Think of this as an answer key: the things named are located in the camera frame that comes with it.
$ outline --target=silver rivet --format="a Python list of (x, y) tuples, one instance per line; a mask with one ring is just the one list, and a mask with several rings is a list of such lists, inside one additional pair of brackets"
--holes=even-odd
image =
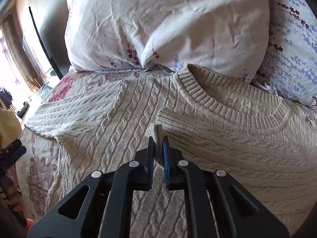
[(135, 161), (135, 160), (133, 160), (133, 161), (131, 161), (130, 163), (129, 163), (129, 166), (130, 167), (137, 167), (139, 165), (139, 162), (137, 162), (137, 161)]
[(92, 178), (99, 178), (101, 176), (101, 171), (93, 171), (91, 173)]
[(180, 160), (180, 161), (179, 161), (179, 165), (180, 165), (180, 166), (188, 166), (188, 161), (186, 161), (186, 160)]
[(224, 177), (226, 176), (227, 172), (225, 170), (219, 169), (216, 171), (217, 176)]

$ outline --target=pillowcase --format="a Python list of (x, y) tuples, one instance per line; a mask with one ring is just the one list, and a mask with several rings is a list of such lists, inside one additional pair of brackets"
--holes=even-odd
[(317, 102), (317, 20), (305, 0), (269, 0), (269, 42), (253, 84), (304, 105)]
[(250, 82), (268, 41), (268, 0), (67, 0), (79, 70), (179, 71), (187, 63)]

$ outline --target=sweater sleeve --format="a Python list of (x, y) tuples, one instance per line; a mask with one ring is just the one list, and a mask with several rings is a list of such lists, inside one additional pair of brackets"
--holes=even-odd
[(26, 122), (26, 127), (46, 138), (56, 139), (90, 132), (116, 106), (125, 85), (126, 82), (118, 81), (70, 98), (42, 103)]

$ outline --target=beige cable knit sweater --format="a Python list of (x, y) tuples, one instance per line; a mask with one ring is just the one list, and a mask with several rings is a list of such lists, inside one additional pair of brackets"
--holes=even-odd
[[(317, 199), (317, 127), (304, 108), (236, 79), (189, 65), (172, 76), (117, 81), (44, 103), (26, 126), (54, 137), (62, 157), (47, 207), (96, 169), (116, 170), (160, 135), (202, 169), (222, 168), (294, 233)], [(132, 237), (186, 233), (182, 192), (155, 164), (153, 190), (135, 192)]]

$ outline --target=yellow cloth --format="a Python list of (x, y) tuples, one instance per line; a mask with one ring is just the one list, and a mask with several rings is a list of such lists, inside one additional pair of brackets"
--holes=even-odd
[(3, 101), (0, 99), (0, 148), (7, 147), (15, 139), (18, 139), (22, 129), (19, 120), (16, 118), (15, 113), (6, 110)]

